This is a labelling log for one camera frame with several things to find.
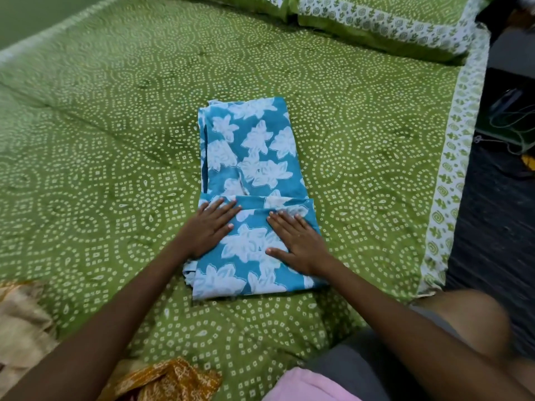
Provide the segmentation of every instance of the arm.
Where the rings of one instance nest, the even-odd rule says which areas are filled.
[[[94,401],[152,304],[189,258],[212,249],[232,229],[240,207],[204,204],[178,235],[78,332],[28,372],[3,401]]]
[[[365,319],[378,337],[433,396],[444,401],[512,400],[534,397],[506,373],[437,327],[391,299],[332,257],[303,218],[271,214],[268,222],[290,253],[266,253],[298,272],[327,280]]]

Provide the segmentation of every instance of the green wall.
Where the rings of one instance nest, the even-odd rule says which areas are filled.
[[[100,0],[0,0],[0,49],[57,24]]]

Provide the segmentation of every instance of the pink cloth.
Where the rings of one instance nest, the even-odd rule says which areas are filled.
[[[321,374],[293,368],[284,373],[263,401],[361,401]]]

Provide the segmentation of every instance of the hand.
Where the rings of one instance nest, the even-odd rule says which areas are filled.
[[[186,249],[188,258],[198,259],[203,256],[234,228],[234,225],[227,222],[238,214],[241,205],[234,208],[236,201],[231,201],[219,208],[223,202],[223,198],[210,206],[205,202],[178,232],[176,240]]]
[[[299,273],[322,277],[323,266],[331,259],[322,237],[301,215],[295,218],[286,212],[270,212],[267,217],[277,236],[290,253],[277,248],[268,248],[266,254],[274,257]]]

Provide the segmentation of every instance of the orange printed fabric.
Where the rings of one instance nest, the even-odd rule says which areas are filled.
[[[98,401],[115,401],[132,391],[138,391],[137,401],[209,401],[221,381],[219,373],[198,371],[178,358],[134,371],[108,384]]]

